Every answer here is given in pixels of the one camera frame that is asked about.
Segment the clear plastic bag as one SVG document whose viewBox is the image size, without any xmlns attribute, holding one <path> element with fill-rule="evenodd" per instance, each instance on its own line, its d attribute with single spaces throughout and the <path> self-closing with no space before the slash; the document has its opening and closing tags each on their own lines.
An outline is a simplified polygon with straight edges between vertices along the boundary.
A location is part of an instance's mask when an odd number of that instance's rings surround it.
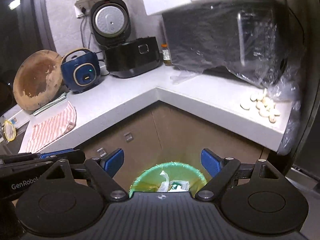
<svg viewBox="0 0 320 240">
<path fill-rule="evenodd" d="M 170 180 L 168 174 L 164 171 L 160 173 L 160 176 L 162 176 L 165 181 L 161 182 L 157 192 L 186 192 L 190 189 L 188 181 Z"/>
</svg>

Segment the green trash bin with liner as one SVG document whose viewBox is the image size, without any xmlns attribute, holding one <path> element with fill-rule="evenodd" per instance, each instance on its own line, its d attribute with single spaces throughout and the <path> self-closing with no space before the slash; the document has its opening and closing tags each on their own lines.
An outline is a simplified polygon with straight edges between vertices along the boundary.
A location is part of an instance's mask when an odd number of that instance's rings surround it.
<svg viewBox="0 0 320 240">
<path fill-rule="evenodd" d="M 168 174 L 170 180 L 184 180 L 190 184 L 189 192 L 195 195 L 204 185 L 207 180 L 200 170 L 184 163 L 169 162 L 155 165 L 148 170 L 145 170 L 130 187 L 129 195 L 134 192 L 157 192 L 161 182 L 165 179 L 160 176 L 164 171 Z"/>
</svg>

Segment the yellow round object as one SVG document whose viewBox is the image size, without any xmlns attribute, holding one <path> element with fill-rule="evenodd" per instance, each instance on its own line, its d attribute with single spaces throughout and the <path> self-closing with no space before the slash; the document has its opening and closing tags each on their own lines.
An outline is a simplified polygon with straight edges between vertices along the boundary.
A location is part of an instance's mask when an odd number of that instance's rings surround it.
<svg viewBox="0 0 320 240">
<path fill-rule="evenodd" d="M 3 126 L 4 136 L 8 142 L 15 140 L 16 128 L 9 120 L 5 120 Z"/>
</svg>

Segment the pink striped dish cloth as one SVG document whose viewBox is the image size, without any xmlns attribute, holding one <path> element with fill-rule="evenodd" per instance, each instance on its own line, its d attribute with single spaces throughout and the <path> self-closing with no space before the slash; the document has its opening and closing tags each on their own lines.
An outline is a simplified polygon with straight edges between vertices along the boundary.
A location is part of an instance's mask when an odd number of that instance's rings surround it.
<svg viewBox="0 0 320 240">
<path fill-rule="evenodd" d="M 70 132 L 75 126 L 76 110 L 70 102 L 67 102 L 67 106 L 63 111 L 33 126 L 25 152 L 39 152 Z"/>
</svg>

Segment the pile of garlic cloves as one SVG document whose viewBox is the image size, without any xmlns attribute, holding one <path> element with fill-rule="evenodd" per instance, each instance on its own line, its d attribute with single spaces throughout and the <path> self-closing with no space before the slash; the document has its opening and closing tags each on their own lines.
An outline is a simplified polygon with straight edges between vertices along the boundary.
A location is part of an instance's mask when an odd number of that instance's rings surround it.
<svg viewBox="0 0 320 240">
<path fill-rule="evenodd" d="M 269 122 L 275 124 L 281 113 L 276 108 L 276 103 L 273 99 L 267 96 L 267 89 L 252 94 L 249 98 L 245 98 L 240 102 L 240 107 L 244 111 L 253 109 L 257 111 L 260 117 L 268 118 Z"/>
</svg>

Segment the green white striped cloth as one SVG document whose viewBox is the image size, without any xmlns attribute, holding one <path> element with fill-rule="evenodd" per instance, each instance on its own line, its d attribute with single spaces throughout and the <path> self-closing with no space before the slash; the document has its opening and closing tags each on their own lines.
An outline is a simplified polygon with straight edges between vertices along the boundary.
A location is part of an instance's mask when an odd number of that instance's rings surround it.
<svg viewBox="0 0 320 240">
<path fill-rule="evenodd" d="M 42 113 L 43 111 L 49 109 L 50 107 L 60 103 L 61 101 L 65 100 L 67 98 L 67 93 L 64 92 L 62 93 L 57 99 L 47 103 L 46 105 L 42 106 L 41 108 L 39 108 L 38 110 L 36 110 L 34 113 L 33 113 L 33 116 L 37 116 L 39 115 L 40 113 Z"/>
</svg>

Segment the round wooden cutting board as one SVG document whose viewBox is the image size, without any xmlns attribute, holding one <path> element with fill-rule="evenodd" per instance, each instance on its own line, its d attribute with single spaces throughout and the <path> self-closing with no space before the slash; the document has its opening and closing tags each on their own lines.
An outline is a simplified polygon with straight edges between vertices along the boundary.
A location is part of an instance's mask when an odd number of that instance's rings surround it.
<svg viewBox="0 0 320 240">
<path fill-rule="evenodd" d="M 61 62 L 62 57 L 51 50 L 39 50 L 25 59 L 13 84 L 21 109 L 35 111 L 56 97 L 63 83 Z"/>
</svg>

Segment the navy blue mini rice cooker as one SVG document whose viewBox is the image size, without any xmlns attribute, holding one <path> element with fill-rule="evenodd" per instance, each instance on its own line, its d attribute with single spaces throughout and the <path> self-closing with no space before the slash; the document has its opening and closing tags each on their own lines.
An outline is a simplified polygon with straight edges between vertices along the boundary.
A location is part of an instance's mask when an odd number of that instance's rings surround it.
<svg viewBox="0 0 320 240">
<path fill-rule="evenodd" d="M 61 73 L 66 87 L 73 93 L 91 89 L 101 76 L 97 54 L 87 48 L 71 51 L 62 58 Z"/>
</svg>

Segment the sauce jar orange lid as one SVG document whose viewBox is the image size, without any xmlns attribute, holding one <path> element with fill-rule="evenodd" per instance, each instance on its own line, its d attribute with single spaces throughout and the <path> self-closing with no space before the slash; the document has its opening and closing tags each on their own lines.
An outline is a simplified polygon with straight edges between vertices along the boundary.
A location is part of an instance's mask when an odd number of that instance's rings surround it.
<svg viewBox="0 0 320 240">
<path fill-rule="evenodd" d="M 162 55 L 163 55 L 164 64 L 166 66 L 172 66 L 170 52 L 169 52 L 167 44 L 162 44 L 161 48 L 162 48 Z"/>
</svg>

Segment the black rice cooker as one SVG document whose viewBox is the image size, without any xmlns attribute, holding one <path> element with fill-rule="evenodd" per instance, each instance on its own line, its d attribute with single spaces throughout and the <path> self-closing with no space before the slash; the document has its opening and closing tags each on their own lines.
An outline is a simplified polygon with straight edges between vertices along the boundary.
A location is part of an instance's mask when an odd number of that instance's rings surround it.
<svg viewBox="0 0 320 240">
<path fill-rule="evenodd" d="M 111 75 L 127 79 L 151 71 L 161 64 L 154 36 L 129 41 L 131 22 L 123 0 L 96 2 L 90 9 L 90 25 Z"/>
</svg>

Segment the white wall power outlet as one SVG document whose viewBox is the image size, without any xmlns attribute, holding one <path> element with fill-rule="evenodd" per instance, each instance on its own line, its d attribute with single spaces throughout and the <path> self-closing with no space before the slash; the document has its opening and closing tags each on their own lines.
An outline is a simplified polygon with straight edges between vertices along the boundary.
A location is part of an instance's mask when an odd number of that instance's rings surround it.
<svg viewBox="0 0 320 240">
<path fill-rule="evenodd" d="M 98 1 L 102 0 L 75 0 L 74 11 L 76 18 L 80 19 L 88 15 L 91 7 Z"/>
</svg>

